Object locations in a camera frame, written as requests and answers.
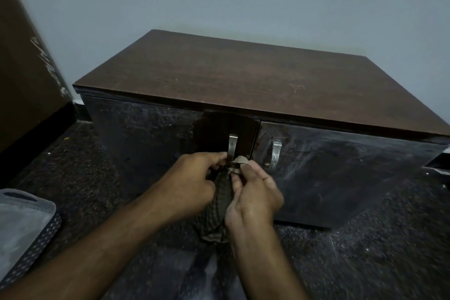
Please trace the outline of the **striped brown cloth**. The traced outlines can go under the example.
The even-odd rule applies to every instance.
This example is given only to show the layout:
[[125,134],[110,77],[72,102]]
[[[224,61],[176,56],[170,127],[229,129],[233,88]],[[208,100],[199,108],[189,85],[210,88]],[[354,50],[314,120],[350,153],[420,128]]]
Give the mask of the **striped brown cloth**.
[[240,155],[209,176],[215,185],[213,199],[193,220],[194,229],[202,240],[217,244],[229,242],[225,215],[234,197],[231,175],[241,175],[241,164],[248,164],[247,157]]

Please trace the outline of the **person's left hand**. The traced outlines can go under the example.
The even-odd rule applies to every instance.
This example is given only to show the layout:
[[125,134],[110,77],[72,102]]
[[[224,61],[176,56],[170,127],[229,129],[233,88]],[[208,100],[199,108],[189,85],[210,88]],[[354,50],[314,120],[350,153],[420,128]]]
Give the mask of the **person's left hand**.
[[211,168],[197,161],[197,153],[182,155],[149,189],[150,199],[163,224],[193,217],[208,205],[215,185],[206,179]]

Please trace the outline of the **person's right hand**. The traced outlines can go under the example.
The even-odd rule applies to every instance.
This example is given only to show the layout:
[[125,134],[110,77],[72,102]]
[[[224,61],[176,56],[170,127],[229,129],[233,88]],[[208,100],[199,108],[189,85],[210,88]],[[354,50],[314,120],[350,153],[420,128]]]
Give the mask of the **person's right hand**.
[[230,237],[273,228],[274,215],[284,204],[274,179],[273,187],[266,187],[262,182],[247,182],[242,173],[232,174],[232,186],[234,197],[225,215]]

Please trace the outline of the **brown wooden door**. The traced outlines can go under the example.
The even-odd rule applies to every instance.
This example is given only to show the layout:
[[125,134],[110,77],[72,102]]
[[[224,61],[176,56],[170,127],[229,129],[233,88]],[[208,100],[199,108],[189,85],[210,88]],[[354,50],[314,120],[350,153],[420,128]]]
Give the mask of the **brown wooden door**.
[[76,119],[66,83],[20,0],[0,0],[0,189]]

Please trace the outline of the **dark brown wooden cabinet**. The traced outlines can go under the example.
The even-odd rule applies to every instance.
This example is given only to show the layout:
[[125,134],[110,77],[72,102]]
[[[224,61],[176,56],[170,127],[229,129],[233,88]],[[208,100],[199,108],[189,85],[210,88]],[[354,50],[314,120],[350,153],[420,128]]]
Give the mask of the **dark brown wooden cabinet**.
[[73,88],[128,196],[236,134],[234,157],[284,196],[275,219],[312,227],[343,226],[450,146],[450,125],[365,56],[151,30]]

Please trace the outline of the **person's left forearm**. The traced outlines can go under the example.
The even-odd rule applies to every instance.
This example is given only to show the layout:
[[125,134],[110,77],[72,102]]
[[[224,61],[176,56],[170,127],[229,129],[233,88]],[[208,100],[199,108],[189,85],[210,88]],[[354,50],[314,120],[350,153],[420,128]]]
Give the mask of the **person's left forearm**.
[[0,292],[0,300],[95,300],[171,216],[159,203],[124,206],[89,235]]

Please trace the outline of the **grey perforated plastic basket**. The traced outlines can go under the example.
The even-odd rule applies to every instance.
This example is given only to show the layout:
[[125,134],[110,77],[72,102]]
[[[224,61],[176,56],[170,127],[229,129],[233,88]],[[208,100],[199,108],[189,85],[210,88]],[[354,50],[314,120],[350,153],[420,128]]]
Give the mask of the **grey perforated plastic basket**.
[[62,223],[54,202],[0,189],[0,291],[23,277]]

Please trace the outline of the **person's right forearm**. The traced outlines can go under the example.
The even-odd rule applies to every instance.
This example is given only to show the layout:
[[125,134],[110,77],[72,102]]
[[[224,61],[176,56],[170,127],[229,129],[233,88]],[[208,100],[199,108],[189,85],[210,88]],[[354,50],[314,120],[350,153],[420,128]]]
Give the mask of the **person's right forearm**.
[[248,300],[311,300],[273,223],[240,223],[229,229],[239,279]]

